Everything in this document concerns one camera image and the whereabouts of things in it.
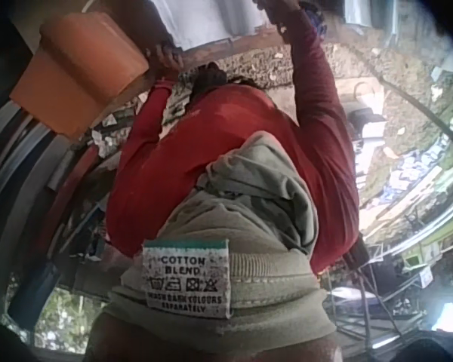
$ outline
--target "red shirt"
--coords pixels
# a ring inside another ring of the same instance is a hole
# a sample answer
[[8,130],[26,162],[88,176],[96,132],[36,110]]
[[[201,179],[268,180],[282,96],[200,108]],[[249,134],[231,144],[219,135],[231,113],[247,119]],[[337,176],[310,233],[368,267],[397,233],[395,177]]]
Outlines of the red shirt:
[[154,239],[190,193],[206,165],[240,147],[255,131],[270,132],[305,180],[319,217],[311,265],[320,272],[346,253],[359,232],[354,152],[334,77],[303,11],[290,14],[297,126],[261,90],[226,85],[195,101],[159,142],[171,85],[159,82],[122,150],[106,224],[112,244],[128,256]]

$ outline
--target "corrugated metal sheet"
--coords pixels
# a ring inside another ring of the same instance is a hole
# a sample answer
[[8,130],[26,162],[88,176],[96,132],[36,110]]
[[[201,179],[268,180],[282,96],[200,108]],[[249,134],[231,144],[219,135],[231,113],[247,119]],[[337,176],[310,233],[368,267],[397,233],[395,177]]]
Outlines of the corrugated metal sheet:
[[174,44],[184,51],[237,36],[268,24],[251,0],[153,0]]

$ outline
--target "hand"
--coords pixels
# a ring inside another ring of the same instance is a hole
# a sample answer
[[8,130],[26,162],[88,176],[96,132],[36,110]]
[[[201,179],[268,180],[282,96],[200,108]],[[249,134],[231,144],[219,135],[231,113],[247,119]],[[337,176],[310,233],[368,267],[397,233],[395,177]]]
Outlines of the hand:
[[300,10],[298,0],[253,0],[260,10],[265,10],[270,22],[281,26],[289,13]]
[[160,63],[157,78],[177,81],[178,75],[184,68],[181,55],[173,52],[171,47],[167,45],[156,45],[156,55]]

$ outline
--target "care symbol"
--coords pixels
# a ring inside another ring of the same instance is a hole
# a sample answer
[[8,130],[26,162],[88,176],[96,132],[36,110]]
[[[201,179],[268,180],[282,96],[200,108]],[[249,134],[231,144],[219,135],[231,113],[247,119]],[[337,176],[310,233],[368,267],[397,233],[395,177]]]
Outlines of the care symbol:
[[199,292],[199,282],[198,278],[187,278],[186,280],[186,291],[187,292]]
[[208,279],[206,281],[205,289],[203,290],[204,292],[217,292],[217,286],[216,286],[217,281],[213,279]]
[[150,278],[149,282],[151,283],[151,289],[162,290],[165,279],[164,278]]
[[181,282],[179,278],[169,278],[166,283],[165,290],[170,292],[180,292],[181,291]]

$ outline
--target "orange plastic container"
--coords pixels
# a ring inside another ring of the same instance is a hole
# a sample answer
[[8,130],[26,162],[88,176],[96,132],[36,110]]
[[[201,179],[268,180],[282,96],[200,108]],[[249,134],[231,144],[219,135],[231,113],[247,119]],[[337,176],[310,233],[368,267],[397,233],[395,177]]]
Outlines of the orange plastic container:
[[109,15],[68,14],[40,33],[11,99],[55,132],[77,140],[143,91],[148,62]]

